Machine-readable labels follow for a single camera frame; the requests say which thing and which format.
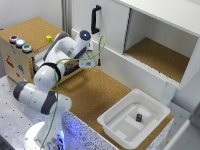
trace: small yellow block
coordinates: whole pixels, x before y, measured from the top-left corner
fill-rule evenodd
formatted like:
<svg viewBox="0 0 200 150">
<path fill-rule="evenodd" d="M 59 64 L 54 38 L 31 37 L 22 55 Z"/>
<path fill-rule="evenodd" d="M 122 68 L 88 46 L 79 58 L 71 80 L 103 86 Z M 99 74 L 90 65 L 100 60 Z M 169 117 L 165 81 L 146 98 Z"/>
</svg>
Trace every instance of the small yellow block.
<svg viewBox="0 0 200 150">
<path fill-rule="evenodd" d="M 52 37 L 51 37 L 51 35 L 47 35 L 47 36 L 46 36 L 46 40 L 47 40 L 47 42 L 52 42 Z"/>
</svg>

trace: green cable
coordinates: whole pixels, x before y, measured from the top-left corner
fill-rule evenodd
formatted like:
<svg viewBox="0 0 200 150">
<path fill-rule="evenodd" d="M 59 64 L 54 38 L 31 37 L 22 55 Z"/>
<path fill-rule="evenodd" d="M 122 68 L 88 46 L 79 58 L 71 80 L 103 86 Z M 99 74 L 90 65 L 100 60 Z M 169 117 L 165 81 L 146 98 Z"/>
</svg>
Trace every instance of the green cable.
<svg viewBox="0 0 200 150">
<path fill-rule="evenodd" d="M 102 46 L 102 48 L 101 48 L 101 50 L 100 50 L 100 44 L 101 44 L 101 40 L 102 40 L 102 38 L 104 38 L 104 43 L 103 43 L 103 46 Z M 105 39 L 105 36 L 102 36 L 101 38 L 100 38 L 100 40 L 99 40 L 99 52 L 97 53 L 97 54 L 95 54 L 94 56 L 92 56 L 92 57 L 89 57 L 89 58 L 85 58 L 85 59 L 61 59 L 61 60 L 59 60 L 59 61 L 57 61 L 57 63 L 56 64 L 58 64 L 59 62 L 61 62 L 61 61 L 63 61 L 63 60 L 88 60 L 88 59 L 92 59 L 92 58 L 94 58 L 94 57 L 96 57 L 97 55 L 100 55 L 100 53 L 103 51 L 103 49 L 104 49 L 104 46 L 105 46 L 105 44 L 106 44 L 106 39 Z M 44 139 L 44 141 L 43 141 L 43 143 L 42 143 L 42 146 L 40 147 L 40 150 L 42 149 L 42 147 L 44 146 L 44 143 L 46 142 L 46 139 L 47 139 L 47 137 L 49 136 L 49 133 L 50 133 L 50 131 L 51 131 L 51 128 L 52 128 L 52 125 L 53 125 L 53 121 L 54 121 L 54 118 L 55 118 L 55 115 L 56 115 L 56 111 L 57 111 L 57 106 L 58 106 L 58 80 L 57 80 L 57 75 L 56 75 L 56 70 L 54 69 L 54 76 L 55 76 L 55 81 L 56 81 L 56 95 L 57 95 L 57 100 L 56 100 L 56 108 L 55 108 L 55 111 L 54 111 L 54 114 L 53 114 L 53 119 L 52 119 L 52 121 L 51 121 L 51 125 L 50 125 L 50 128 L 49 128 L 49 131 L 48 131 L 48 133 L 47 133 L 47 135 L 46 135 L 46 137 L 45 137 L 45 139 Z"/>
</svg>

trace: brown work surface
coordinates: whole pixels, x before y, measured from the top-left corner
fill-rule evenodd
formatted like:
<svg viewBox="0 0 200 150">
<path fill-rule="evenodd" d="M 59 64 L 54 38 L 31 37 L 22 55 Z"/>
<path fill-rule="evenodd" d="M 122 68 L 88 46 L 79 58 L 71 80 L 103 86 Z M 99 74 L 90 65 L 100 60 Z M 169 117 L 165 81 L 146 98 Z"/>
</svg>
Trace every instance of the brown work surface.
<svg viewBox="0 0 200 150">
<path fill-rule="evenodd" d="M 59 93 L 72 99 L 70 111 L 120 150 L 123 148 L 104 133 L 97 118 L 129 92 L 131 89 L 96 68 L 83 69 L 59 84 Z M 137 150 L 146 149 L 172 119 L 173 115 L 167 116 Z"/>
<path fill-rule="evenodd" d="M 149 38 L 125 51 L 130 56 L 181 82 L 189 63 L 189 58 L 169 49 Z"/>
<path fill-rule="evenodd" d="M 46 41 L 46 36 L 51 35 L 52 39 L 56 37 L 58 33 L 64 32 L 56 26 L 50 24 L 40 17 L 35 17 L 30 20 L 24 21 L 12 27 L 6 28 L 0 31 L 0 37 L 9 43 L 9 38 L 12 35 L 17 35 L 20 39 L 24 39 L 27 44 L 30 44 L 33 51 L 36 53 L 26 54 L 30 57 L 38 54 L 37 50 L 49 45 Z"/>
</svg>

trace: plastic container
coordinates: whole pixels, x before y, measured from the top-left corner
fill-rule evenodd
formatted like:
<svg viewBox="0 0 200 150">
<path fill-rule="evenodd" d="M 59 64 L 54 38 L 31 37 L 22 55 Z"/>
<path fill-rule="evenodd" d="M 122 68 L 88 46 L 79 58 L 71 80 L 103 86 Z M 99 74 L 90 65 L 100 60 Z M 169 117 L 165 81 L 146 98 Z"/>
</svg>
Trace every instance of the plastic container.
<svg viewBox="0 0 200 150">
<path fill-rule="evenodd" d="M 170 109 L 135 89 L 98 117 L 105 133 L 126 149 L 137 148 L 170 113 Z M 142 121 L 137 122 L 137 114 Z"/>
</svg>

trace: black door handle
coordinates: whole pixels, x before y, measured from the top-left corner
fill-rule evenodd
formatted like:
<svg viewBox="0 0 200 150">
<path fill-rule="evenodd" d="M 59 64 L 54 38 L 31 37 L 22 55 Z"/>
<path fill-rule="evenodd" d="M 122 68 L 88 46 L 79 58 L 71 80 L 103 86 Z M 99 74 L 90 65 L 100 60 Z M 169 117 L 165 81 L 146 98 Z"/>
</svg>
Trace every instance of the black door handle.
<svg viewBox="0 0 200 150">
<path fill-rule="evenodd" d="M 101 7 L 96 5 L 96 8 L 92 10 L 92 24 L 91 24 L 91 30 L 92 34 L 98 33 L 100 30 L 96 28 L 96 12 L 101 10 Z"/>
</svg>

